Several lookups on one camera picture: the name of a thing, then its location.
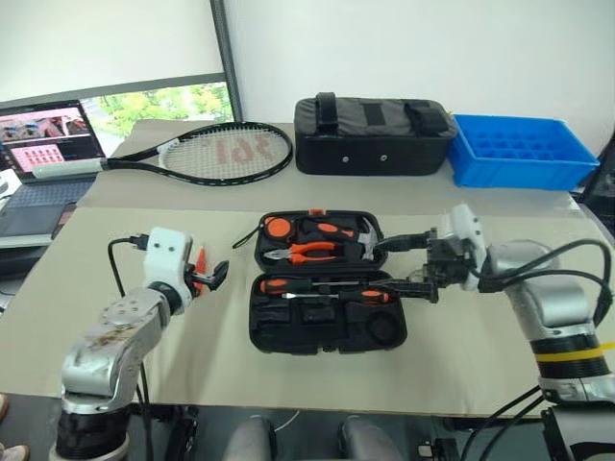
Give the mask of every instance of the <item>racket handle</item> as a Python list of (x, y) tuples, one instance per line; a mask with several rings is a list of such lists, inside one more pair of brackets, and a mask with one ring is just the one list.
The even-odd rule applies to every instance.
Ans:
[(88, 158), (86, 160), (63, 161), (60, 163), (48, 163), (46, 165), (36, 165), (32, 169), (35, 178), (46, 179), (60, 176), (84, 175), (88, 173), (98, 173), (103, 171), (103, 164), (107, 163), (105, 158)]

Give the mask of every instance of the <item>blue storage bin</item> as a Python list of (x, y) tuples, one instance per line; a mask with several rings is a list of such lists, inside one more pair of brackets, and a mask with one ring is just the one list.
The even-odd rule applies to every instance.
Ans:
[(599, 162), (558, 120), (456, 115), (457, 185), (572, 190)]

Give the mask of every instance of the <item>white wall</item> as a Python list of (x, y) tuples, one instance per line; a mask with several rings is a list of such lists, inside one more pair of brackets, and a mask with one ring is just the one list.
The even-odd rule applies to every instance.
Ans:
[(598, 153), (615, 123), (613, 0), (227, 0), (248, 120), (339, 96), (565, 120)]
[(207, 0), (2, 0), (0, 101), (222, 72)]

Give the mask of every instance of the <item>racket strings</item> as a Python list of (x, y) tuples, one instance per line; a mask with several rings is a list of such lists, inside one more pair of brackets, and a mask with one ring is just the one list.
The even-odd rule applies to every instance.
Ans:
[(288, 155), (277, 133), (238, 128), (195, 134), (160, 154), (160, 167), (197, 178), (233, 179), (275, 167)]

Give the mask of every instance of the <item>laptop keyboard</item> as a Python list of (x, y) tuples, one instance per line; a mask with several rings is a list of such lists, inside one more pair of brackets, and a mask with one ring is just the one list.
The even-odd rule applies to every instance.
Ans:
[(13, 194), (7, 208), (65, 205), (81, 199), (93, 181), (23, 184)]

